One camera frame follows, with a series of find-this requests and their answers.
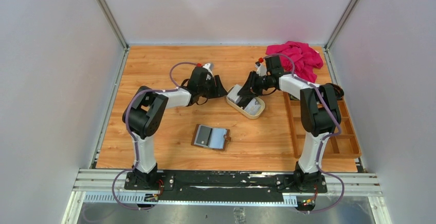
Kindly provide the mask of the beige oval card tray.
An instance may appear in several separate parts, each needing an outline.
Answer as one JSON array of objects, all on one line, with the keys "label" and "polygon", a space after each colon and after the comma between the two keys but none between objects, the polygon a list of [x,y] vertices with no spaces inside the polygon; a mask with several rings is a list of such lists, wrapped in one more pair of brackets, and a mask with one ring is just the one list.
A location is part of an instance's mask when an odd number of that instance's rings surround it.
[{"label": "beige oval card tray", "polygon": [[248,119],[259,118],[266,107],[265,102],[259,97],[253,98],[253,100],[246,106],[246,108],[240,108],[238,104],[232,103],[227,99],[227,96],[226,101],[231,107],[246,116]]}]

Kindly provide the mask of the brown leather card holder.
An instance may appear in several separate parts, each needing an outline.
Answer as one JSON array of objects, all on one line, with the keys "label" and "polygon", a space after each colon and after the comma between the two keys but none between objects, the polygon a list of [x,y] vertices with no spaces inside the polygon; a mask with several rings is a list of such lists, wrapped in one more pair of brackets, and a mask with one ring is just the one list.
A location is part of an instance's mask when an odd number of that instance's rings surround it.
[{"label": "brown leather card holder", "polygon": [[[201,124],[197,124],[193,133],[191,145],[200,147],[198,145],[194,145],[194,137],[196,135],[196,130],[198,126]],[[225,151],[228,143],[232,140],[230,136],[230,130],[225,128],[217,128],[217,127],[211,127],[212,128],[212,134],[210,137],[210,143],[208,147],[200,147],[205,148],[209,150],[216,150],[216,151]]]}]

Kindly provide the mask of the dark grey card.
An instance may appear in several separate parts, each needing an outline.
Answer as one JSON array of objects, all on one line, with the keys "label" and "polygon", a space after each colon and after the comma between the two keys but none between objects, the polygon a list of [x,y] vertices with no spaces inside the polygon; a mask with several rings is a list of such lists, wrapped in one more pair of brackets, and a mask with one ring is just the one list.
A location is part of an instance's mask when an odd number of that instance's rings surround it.
[{"label": "dark grey card", "polygon": [[208,147],[210,143],[210,137],[212,134],[212,128],[204,125],[199,125],[194,137],[194,145],[200,147]]}]

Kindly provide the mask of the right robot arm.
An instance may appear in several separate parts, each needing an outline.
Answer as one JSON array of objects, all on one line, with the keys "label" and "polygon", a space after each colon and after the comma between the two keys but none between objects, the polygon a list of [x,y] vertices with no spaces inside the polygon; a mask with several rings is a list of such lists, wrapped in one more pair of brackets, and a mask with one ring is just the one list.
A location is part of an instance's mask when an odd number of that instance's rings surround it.
[{"label": "right robot arm", "polygon": [[341,133],[341,114],[332,84],[318,85],[297,76],[295,71],[285,71],[280,53],[267,55],[256,63],[238,96],[262,96],[273,88],[297,98],[300,102],[301,124],[306,131],[302,155],[296,163],[290,183],[280,183],[279,189],[295,187],[301,192],[319,189],[323,181],[322,157],[332,136]]}]

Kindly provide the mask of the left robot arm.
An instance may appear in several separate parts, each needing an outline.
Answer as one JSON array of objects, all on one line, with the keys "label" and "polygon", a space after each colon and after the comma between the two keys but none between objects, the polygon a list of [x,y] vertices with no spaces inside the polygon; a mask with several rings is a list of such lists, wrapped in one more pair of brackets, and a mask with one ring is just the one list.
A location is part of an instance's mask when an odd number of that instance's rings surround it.
[{"label": "left robot arm", "polygon": [[212,73],[213,64],[197,64],[190,78],[174,89],[140,87],[123,113],[122,120],[134,147],[132,176],[146,190],[157,185],[157,161],[154,156],[154,135],[164,112],[169,108],[189,107],[199,99],[227,95],[221,79]]}]

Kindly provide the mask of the pink cloth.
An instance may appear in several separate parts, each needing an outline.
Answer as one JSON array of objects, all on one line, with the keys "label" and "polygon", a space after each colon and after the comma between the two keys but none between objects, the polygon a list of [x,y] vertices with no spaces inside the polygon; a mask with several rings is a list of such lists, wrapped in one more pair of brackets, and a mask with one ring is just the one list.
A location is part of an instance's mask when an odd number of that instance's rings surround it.
[{"label": "pink cloth", "polygon": [[324,66],[320,54],[307,43],[288,41],[270,45],[267,46],[265,54],[281,54],[279,57],[285,71],[291,72],[295,66],[295,74],[313,83],[317,80],[314,69]]}]

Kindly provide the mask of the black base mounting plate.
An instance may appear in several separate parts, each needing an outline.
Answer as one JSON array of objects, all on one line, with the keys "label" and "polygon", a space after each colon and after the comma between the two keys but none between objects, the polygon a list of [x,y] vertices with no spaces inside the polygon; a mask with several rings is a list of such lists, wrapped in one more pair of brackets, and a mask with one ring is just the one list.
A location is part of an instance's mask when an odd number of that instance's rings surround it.
[{"label": "black base mounting plate", "polygon": [[314,196],[328,191],[322,175],[305,183],[295,179],[291,172],[159,170],[153,187],[146,189],[138,185],[132,173],[128,173],[123,188],[157,191],[160,201],[266,203],[283,201],[284,193]]}]

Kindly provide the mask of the wooden compartment organizer tray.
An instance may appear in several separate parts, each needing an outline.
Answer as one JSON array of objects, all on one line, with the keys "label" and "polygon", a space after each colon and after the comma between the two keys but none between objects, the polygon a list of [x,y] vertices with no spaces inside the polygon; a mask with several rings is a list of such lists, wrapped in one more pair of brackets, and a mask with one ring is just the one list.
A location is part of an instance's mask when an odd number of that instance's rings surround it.
[{"label": "wooden compartment organizer tray", "polygon": [[[294,157],[300,158],[305,141],[305,129],[301,123],[300,101],[284,93],[285,108],[288,117],[290,136]],[[344,99],[338,101],[341,113],[341,134],[328,140],[323,154],[325,159],[356,159],[361,156],[361,149],[355,135]]]}]

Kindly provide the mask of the aluminium rail frame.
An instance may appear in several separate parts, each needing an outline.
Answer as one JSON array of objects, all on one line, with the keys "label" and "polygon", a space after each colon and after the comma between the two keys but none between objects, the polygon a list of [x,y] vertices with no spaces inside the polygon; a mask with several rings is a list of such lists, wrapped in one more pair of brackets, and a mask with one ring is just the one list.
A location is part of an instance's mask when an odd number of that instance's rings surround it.
[{"label": "aluminium rail frame", "polygon": [[332,200],[328,210],[347,197],[365,197],[376,223],[391,223],[375,174],[334,173],[313,183],[296,184],[290,172],[160,170],[153,183],[132,173],[108,169],[80,169],[64,213],[63,223],[76,223],[84,203],[121,202],[134,210],[146,204],[188,206],[308,208],[315,201]]}]

